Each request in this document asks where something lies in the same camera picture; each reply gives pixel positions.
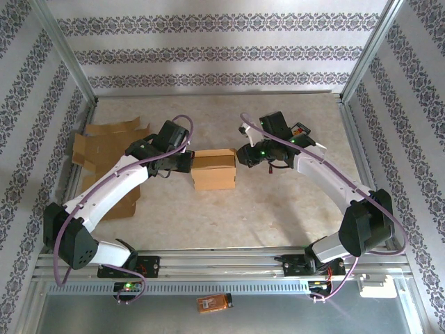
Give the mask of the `aluminium mounting rail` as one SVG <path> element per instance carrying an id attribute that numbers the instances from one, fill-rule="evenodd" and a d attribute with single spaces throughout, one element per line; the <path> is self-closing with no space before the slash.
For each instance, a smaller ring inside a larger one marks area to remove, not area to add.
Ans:
<path id="1" fill-rule="evenodd" d="M 151 250 L 141 251 L 142 256 L 159 257 L 159 280 L 284 280 L 283 264 L 275 261 L 279 255 L 299 255 L 303 249 L 290 247 L 265 248 L 217 248 L 195 250 Z M 50 254 L 38 256 L 32 280 L 52 280 L 53 257 Z M 412 270 L 406 255 L 384 257 L 364 255 L 360 257 L 353 274 L 394 274 L 402 273 L 412 277 Z M 97 265 L 70 273 L 72 280 L 92 280 L 97 278 Z"/>

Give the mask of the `right aluminium frame post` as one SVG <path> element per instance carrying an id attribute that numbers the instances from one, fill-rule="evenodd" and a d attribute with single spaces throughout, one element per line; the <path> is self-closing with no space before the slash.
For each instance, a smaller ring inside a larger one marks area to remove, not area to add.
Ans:
<path id="1" fill-rule="evenodd" d="M 359 56 L 346 85 L 339 95 L 342 104 L 345 104 L 351 99 L 355 89 L 367 71 L 369 64 L 378 52 L 389 28 L 397 18 L 398 12 L 404 3 L 405 0 L 387 1 L 375 28 L 363 48 L 363 52 Z"/>

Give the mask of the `right aluminium side rail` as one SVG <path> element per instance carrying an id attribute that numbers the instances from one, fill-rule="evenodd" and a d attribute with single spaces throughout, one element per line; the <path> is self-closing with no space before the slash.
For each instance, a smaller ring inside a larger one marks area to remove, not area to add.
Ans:
<path id="1" fill-rule="evenodd" d="M 350 108 L 347 103 L 342 104 L 340 99 L 336 99 L 336 102 L 339 106 L 341 120 L 355 160 L 360 181 L 362 184 L 376 190 L 373 173 L 366 159 L 366 152 L 362 146 L 362 141 L 360 139 L 359 132 Z M 394 231 L 392 232 L 392 236 L 385 241 L 386 250 L 372 250 L 370 254 L 385 256 L 404 255 L 406 246 L 408 245 L 409 242 L 407 241 L 406 231 L 400 222 L 396 220 L 394 223 Z"/>

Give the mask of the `left aluminium side rail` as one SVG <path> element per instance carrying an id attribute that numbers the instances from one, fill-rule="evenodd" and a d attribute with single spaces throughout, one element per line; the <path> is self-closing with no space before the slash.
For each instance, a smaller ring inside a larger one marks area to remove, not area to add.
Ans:
<path id="1" fill-rule="evenodd" d="M 82 134 L 92 111 L 95 110 L 93 104 L 87 104 L 83 111 L 74 115 L 74 123 L 69 126 L 64 123 L 54 147 L 54 156 L 49 161 L 49 167 L 56 167 L 55 184 L 50 193 L 49 202 L 44 206 L 42 215 L 42 253 L 53 253 L 54 242 L 51 241 L 52 219 L 57 214 L 57 206 L 64 203 L 65 195 L 71 188 L 72 173 L 75 171 L 72 163 L 73 146 L 76 134 Z"/>

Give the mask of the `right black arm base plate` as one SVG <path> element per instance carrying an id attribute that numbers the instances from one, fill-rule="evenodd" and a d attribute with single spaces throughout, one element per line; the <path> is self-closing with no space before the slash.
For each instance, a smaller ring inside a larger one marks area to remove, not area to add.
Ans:
<path id="1" fill-rule="evenodd" d="M 343 276 L 346 274 L 343 260 L 337 258 L 326 263 L 314 260 L 303 254 L 278 255 L 274 257 L 282 265 L 287 276 Z"/>

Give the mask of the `aluminium side rail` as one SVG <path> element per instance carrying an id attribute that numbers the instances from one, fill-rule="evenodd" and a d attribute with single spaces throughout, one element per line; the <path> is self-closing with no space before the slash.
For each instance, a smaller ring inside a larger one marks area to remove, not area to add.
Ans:
<path id="1" fill-rule="evenodd" d="M 51 241 L 52 219 L 57 214 L 57 206 L 64 203 L 65 195 L 71 188 L 72 173 L 75 171 L 72 163 L 73 146 L 76 134 L 82 134 L 92 111 L 95 110 L 93 104 L 87 104 L 83 111 L 74 115 L 74 123 L 69 126 L 64 123 L 54 147 L 54 156 L 49 161 L 49 167 L 56 167 L 55 184 L 50 193 L 49 202 L 44 206 L 42 215 L 42 253 L 53 253 L 54 242 Z"/>
<path id="2" fill-rule="evenodd" d="M 355 160 L 360 181 L 362 184 L 376 190 L 373 173 L 366 159 L 366 152 L 362 146 L 362 141 L 360 139 L 359 132 L 350 108 L 347 103 L 342 104 L 340 99 L 336 99 L 336 102 L 339 106 L 341 120 Z M 370 254 L 385 256 L 404 255 L 406 246 L 408 245 L 409 242 L 407 241 L 406 231 L 400 222 L 396 220 L 394 223 L 394 231 L 392 232 L 392 236 L 385 241 L 386 250 L 372 250 Z"/>

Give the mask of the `aluminium rail along wall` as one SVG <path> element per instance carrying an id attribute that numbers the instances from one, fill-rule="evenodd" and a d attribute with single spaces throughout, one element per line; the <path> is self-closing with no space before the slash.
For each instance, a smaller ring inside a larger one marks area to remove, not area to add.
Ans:
<path id="1" fill-rule="evenodd" d="M 341 93 L 333 93 L 331 90 L 301 90 L 301 91 L 225 91 L 225 92 L 202 92 L 202 93 L 178 93 L 178 94 L 145 94 L 145 95 L 98 95 L 97 99 L 124 99 L 124 98 L 155 98 L 155 97 L 198 97 L 198 96 L 251 96 L 251 95 L 318 95 L 328 94 L 335 99 L 341 99 Z"/>

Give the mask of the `grey metal sheet panel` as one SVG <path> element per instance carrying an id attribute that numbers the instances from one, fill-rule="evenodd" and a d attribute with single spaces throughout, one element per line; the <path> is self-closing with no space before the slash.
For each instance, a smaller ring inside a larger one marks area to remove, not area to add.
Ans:
<path id="1" fill-rule="evenodd" d="M 49 296 L 38 334 L 412 334 L 398 299 L 364 299 L 345 286 L 326 303 L 302 295 L 234 296 L 201 314 L 194 296 Z"/>

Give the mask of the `left aluminium frame post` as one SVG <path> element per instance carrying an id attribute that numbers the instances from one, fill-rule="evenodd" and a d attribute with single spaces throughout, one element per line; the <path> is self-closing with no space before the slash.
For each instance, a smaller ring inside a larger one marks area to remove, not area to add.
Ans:
<path id="1" fill-rule="evenodd" d="M 97 104 L 97 96 L 94 93 L 87 76 L 81 68 L 79 61 L 77 60 L 72 48 L 70 47 L 67 38 L 65 37 L 62 29 L 59 27 L 56 18 L 51 13 L 45 0 L 28 0 L 33 11 L 37 15 L 39 22 L 43 29 L 47 32 L 47 35 L 53 42 L 58 55 L 61 57 L 65 65 L 67 66 L 70 74 L 73 76 L 77 87 L 82 92 L 88 103 L 92 105 Z"/>

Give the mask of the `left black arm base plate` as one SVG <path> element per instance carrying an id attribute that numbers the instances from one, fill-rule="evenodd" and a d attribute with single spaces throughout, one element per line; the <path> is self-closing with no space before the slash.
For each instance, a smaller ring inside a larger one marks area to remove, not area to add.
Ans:
<path id="1" fill-rule="evenodd" d="M 158 278 L 160 268 L 160 257 L 157 256 L 138 256 L 130 261 L 130 271 L 134 271 L 145 278 Z M 97 270 L 98 278 L 138 278 L 135 274 L 122 272 L 109 267 L 99 267 Z"/>

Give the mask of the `brown cardboard box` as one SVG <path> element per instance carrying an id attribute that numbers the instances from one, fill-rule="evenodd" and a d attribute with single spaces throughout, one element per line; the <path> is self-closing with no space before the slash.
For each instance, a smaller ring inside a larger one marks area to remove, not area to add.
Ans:
<path id="1" fill-rule="evenodd" d="M 236 150 L 217 149 L 195 152 L 191 175 L 196 191 L 236 187 Z"/>
<path id="2" fill-rule="evenodd" d="M 140 118 L 105 125 L 87 125 L 85 134 L 74 138 L 72 163 L 86 172 L 81 190 L 86 191 L 118 162 L 131 143 L 150 134 Z"/>

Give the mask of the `orange device on rail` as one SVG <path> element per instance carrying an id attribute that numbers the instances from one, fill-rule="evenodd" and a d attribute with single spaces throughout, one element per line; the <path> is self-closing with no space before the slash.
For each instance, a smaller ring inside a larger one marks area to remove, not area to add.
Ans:
<path id="1" fill-rule="evenodd" d="M 197 299 L 197 309 L 200 314 L 217 312 L 233 307 L 232 295 L 216 294 L 212 296 L 200 297 Z"/>

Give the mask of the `left small circuit board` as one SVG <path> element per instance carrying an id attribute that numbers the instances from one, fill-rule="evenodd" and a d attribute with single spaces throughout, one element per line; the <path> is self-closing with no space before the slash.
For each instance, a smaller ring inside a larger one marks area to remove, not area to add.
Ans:
<path id="1" fill-rule="evenodd" d="M 143 285 L 141 282 L 120 282 L 115 283 L 113 286 L 113 291 L 115 293 L 121 292 L 121 293 L 139 293 L 143 288 Z"/>

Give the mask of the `aluminium frame post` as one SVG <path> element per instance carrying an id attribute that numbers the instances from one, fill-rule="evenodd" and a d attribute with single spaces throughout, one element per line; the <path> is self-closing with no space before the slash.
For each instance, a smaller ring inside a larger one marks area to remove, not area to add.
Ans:
<path id="1" fill-rule="evenodd" d="M 378 52 L 389 28 L 397 18 L 398 12 L 404 3 L 405 0 L 387 1 L 375 28 L 363 48 L 363 52 L 359 56 L 346 85 L 339 95 L 342 104 L 345 104 L 351 99 L 355 89 L 367 71 L 369 64 Z"/>
<path id="2" fill-rule="evenodd" d="M 43 29 L 47 32 L 47 35 L 53 42 L 58 55 L 61 57 L 65 65 L 67 66 L 70 74 L 73 76 L 77 87 L 82 92 L 88 103 L 92 105 L 97 104 L 97 96 L 94 93 L 87 76 L 81 68 L 79 61 L 77 60 L 72 48 L 70 47 L 67 38 L 65 37 L 62 29 L 59 27 L 56 18 L 51 13 L 45 0 L 28 0 L 33 11 L 37 15 L 39 22 Z"/>

